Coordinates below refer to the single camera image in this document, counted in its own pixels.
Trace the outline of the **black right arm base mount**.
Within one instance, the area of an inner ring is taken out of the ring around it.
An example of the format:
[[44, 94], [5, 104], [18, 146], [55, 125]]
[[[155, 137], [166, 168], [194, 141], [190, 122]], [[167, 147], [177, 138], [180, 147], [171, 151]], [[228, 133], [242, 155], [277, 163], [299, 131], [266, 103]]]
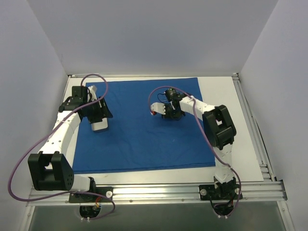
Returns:
[[216, 184], [199, 185], [199, 195], [202, 201], [211, 200], [241, 200], [242, 194], [237, 194], [239, 185], [222, 186]]

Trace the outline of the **aluminium back frame rail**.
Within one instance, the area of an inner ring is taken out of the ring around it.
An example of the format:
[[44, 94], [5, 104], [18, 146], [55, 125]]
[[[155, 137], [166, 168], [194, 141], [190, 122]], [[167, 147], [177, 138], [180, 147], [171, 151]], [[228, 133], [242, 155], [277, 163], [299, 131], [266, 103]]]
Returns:
[[239, 73], [233, 74], [202, 74], [202, 73], [173, 73], [173, 74], [99, 74], [102, 77], [239, 77]]

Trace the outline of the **aluminium right frame rail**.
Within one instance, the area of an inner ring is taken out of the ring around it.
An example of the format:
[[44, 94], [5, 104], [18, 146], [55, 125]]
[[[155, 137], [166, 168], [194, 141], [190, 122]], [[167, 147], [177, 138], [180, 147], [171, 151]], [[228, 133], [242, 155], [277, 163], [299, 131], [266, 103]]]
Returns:
[[262, 135], [260, 133], [259, 126], [244, 95], [240, 83], [239, 73], [233, 73], [232, 80], [244, 114], [245, 122], [249, 131], [250, 138], [252, 140], [252, 144], [259, 163], [259, 167], [262, 172], [263, 179], [265, 181], [276, 181], [277, 179], [272, 170], [268, 152], [266, 150]]

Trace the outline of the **blue surgical cloth wrap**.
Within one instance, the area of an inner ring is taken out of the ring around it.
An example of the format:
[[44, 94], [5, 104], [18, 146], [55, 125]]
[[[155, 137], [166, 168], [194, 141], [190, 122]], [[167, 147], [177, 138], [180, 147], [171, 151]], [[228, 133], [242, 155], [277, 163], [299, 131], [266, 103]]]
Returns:
[[173, 86], [201, 99], [196, 78], [95, 83], [113, 118], [108, 129], [93, 132], [87, 119], [79, 125], [73, 171], [112, 173], [187, 167], [212, 167], [214, 155], [192, 115], [180, 120], [151, 115], [148, 104]]

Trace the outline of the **aluminium frame rail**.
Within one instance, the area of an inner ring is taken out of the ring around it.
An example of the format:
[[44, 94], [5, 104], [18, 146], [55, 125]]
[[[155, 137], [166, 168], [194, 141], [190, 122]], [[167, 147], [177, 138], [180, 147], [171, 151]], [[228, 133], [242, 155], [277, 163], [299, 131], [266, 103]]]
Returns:
[[239, 77], [239, 73], [233, 74], [202, 74], [202, 73], [173, 73], [173, 74], [99, 74], [102, 77]]
[[259, 126], [244, 95], [240, 83], [239, 73], [233, 73], [232, 80], [244, 114], [245, 122], [249, 131], [250, 138], [252, 140], [252, 144], [259, 163], [259, 167], [262, 172], [263, 179], [265, 181], [276, 181], [277, 179], [272, 170], [268, 152], [266, 150], [262, 135], [260, 133]]
[[[222, 203], [228, 200], [202, 201], [199, 185], [213, 183], [171, 183], [171, 184], [98, 184], [96, 187], [113, 187], [112, 200], [116, 205], [129, 204], [181, 204], [181, 203]], [[286, 201], [287, 193], [282, 181], [244, 182], [237, 194], [240, 202]]]

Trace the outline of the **stainless steel tray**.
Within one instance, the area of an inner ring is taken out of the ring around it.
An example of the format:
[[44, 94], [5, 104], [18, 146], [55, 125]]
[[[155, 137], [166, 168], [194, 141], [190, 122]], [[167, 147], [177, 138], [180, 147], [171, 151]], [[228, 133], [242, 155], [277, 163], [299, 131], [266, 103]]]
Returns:
[[101, 122], [96, 122], [91, 124], [93, 132], [101, 132], [108, 129], [108, 119], [103, 118]]

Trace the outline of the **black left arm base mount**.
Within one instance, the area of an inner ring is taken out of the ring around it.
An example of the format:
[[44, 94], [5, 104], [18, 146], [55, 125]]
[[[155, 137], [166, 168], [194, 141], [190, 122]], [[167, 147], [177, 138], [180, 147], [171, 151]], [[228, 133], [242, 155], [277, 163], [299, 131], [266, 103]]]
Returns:
[[106, 203], [113, 197], [113, 187], [94, 187], [89, 192], [103, 195], [103, 198], [92, 194], [71, 193], [69, 203]]

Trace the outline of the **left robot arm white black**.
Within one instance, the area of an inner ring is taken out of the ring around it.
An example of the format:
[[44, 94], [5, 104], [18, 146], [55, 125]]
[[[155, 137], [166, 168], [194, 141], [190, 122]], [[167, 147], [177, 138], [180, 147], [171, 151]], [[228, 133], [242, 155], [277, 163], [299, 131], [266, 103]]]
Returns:
[[108, 128], [113, 115], [105, 99], [99, 100], [96, 86], [73, 86], [72, 95], [59, 107], [54, 133], [37, 154], [30, 154], [28, 166], [33, 186], [37, 191], [79, 191], [86, 202], [97, 196], [94, 180], [74, 174], [66, 159], [69, 143], [82, 119], [86, 118], [93, 132]]

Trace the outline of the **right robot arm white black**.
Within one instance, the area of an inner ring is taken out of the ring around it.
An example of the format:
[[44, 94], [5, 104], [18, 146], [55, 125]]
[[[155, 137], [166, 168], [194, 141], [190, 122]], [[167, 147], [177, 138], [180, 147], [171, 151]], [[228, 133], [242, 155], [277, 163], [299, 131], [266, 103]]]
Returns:
[[167, 89], [164, 95], [168, 103], [163, 105], [163, 118], [180, 119], [186, 114], [195, 117], [215, 156], [214, 194], [226, 198], [231, 193], [231, 186], [236, 185], [236, 174], [231, 166], [236, 128], [227, 107], [209, 105], [175, 88]]

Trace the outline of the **aluminium front frame rail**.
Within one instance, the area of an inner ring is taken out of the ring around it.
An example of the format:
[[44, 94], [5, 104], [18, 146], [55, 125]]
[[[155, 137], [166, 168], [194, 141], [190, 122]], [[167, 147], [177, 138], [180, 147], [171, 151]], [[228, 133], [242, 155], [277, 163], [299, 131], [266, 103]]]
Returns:
[[[96, 187], [113, 187], [112, 200], [116, 205], [129, 204], [181, 204], [181, 203], [222, 203], [228, 200], [202, 201], [199, 185], [213, 183], [171, 183], [171, 184], [98, 184]], [[286, 201], [287, 193], [282, 181], [244, 182], [237, 194], [240, 202]]]

